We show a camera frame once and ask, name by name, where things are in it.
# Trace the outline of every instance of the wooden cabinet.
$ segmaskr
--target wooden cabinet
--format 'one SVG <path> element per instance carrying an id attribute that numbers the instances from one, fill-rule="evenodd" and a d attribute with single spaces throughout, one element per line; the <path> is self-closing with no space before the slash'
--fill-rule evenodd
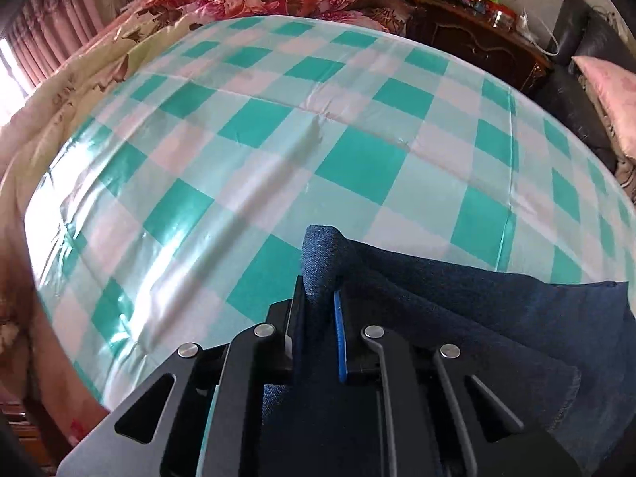
<path id="1" fill-rule="evenodd" d="M 516 33 L 493 28 L 452 0 L 415 0 L 406 36 L 448 52 L 530 93 L 550 71 L 549 61 Z"/>
<path id="2" fill-rule="evenodd" d="M 0 411 L 27 453 L 42 469 L 43 476 L 55 475 L 55 462 L 47 452 L 39 430 L 29 421 L 22 403 L 0 387 Z"/>

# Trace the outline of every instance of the checkered bedsheet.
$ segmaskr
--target checkered bedsheet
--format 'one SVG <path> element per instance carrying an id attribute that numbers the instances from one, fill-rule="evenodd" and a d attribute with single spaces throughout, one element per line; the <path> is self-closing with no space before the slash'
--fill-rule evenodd
<path id="1" fill-rule="evenodd" d="M 182 342 L 226 343 L 288 298 L 309 224 L 580 283 L 634 282 L 635 222 L 594 155 L 503 82 L 282 16 L 200 28 L 120 85 L 25 221 L 42 303 L 107 407 Z"/>

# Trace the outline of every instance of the silver screw head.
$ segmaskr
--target silver screw head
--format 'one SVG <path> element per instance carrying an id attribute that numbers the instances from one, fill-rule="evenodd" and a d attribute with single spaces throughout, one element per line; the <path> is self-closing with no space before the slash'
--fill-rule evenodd
<path id="1" fill-rule="evenodd" d="M 440 353 L 442 357 L 446 357 L 447 359 L 456 359 L 461 352 L 454 344 L 444 344 L 444 346 L 440 348 Z"/>
<path id="2" fill-rule="evenodd" d="M 185 343 L 179 346 L 177 353 L 184 359 L 190 359 L 198 353 L 198 346 L 194 343 Z"/>
<path id="3" fill-rule="evenodd" d="M 365 328 L 365 335 L 369 339 L 379 339 L 380 337 L 384 335 L 384 328 L 381 326 L 371 324 L 370 326 L 367 326 Z"/>
<path id="4" fill-rule="evenodd" d="M 254 335 L 256 335 L 257 337 L 269 337 L 275 331 L 276 328 L 274 328 L 271 324 L 264 323 L 259 324 L 256 328 L 254 328 Z"/>

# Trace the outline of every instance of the curtain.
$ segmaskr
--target curtain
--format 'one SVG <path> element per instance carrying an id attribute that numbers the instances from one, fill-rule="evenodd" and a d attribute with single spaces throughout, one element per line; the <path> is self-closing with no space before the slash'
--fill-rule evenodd
<path id="1" fill-rule="evenodd" d="M 94 0 L 28 0 L 6 39 L 35 87 L 103 27 Z"/>

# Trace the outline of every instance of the blue fabric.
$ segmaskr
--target blue fabric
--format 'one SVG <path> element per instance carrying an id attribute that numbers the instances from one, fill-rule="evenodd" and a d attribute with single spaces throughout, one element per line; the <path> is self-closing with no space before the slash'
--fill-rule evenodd
<path id="1" fill-rule="evenodd" d="M 636 410 L 636 323 L 627 284 L 550 285 L 383 251 L 311 226 L 307 306 L 293 386 L 268 390 L 262 475 L 379 475 L 375 395 L 338 381 L 334 292 L 365 299 L 361 320 L 410 343 L 457 344 L 522 420 L 537 422 L 591 474 Z"/>

